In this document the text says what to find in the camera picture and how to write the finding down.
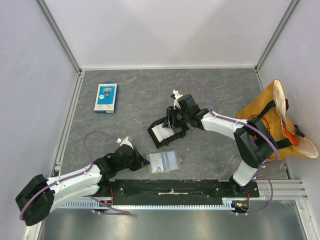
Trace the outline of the silver VIP credit card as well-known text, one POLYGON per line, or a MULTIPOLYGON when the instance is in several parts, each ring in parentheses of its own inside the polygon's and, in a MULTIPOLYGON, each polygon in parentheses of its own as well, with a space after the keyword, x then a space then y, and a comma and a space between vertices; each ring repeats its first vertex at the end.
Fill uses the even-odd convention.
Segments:
POLYGON ((150 154, 149 162, 150 162, 150 171, 152 174, 161 173, 165 170, 161 153, 150 154))

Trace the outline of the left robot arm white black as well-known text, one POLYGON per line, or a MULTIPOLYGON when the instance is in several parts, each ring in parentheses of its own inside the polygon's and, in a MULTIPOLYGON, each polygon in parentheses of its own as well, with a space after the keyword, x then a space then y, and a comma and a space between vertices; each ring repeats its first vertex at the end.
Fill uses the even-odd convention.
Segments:
POLYGON ((19 218, 33 226, 68 202, 94 194, 106 196, 110 192, 109 180, 118 172, 134 172, 149 164, 134 146, 123 144, 80 170, 48 178, 36 175, 15 197, 19 218))

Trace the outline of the black plastic card box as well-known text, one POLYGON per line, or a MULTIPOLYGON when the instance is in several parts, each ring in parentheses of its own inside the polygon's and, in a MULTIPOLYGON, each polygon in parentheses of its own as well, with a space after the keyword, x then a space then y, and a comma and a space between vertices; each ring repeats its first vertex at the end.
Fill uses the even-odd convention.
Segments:
POLYGON ((183 139, 190 129, 186 124, 183 124, 178 128, 163 127, 164 122, 165 117, 162 117, 159 120, 154 121, 147 129, 147 132, 157 149, 168 146, 175 140, 183 139))

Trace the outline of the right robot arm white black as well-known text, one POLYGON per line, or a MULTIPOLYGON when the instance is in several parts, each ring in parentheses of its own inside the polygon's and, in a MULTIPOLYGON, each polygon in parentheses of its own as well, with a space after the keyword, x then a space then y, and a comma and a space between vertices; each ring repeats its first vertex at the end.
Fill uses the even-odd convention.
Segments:
POLYGON ((229 179, 229 191, 233 196, 240 197, 247 191, 258 169, 272 154, 279 157, 278 145, 260 118, 237 119, 207 108, 200 109, 192 95, 182 95, 178 91, 170 97, 174 102, 166 110, 163 128, 191 126, 235 140, 241 162, 229 179))

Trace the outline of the grey card holder wallet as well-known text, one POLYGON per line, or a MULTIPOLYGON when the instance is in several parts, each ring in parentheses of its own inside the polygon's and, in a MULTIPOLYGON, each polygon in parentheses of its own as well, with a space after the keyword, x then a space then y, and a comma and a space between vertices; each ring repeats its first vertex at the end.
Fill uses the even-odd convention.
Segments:
POLYGON ((150 176, 164 174, 181 169, 182 158, 177 149, 151 153, 146 156, 150 176))

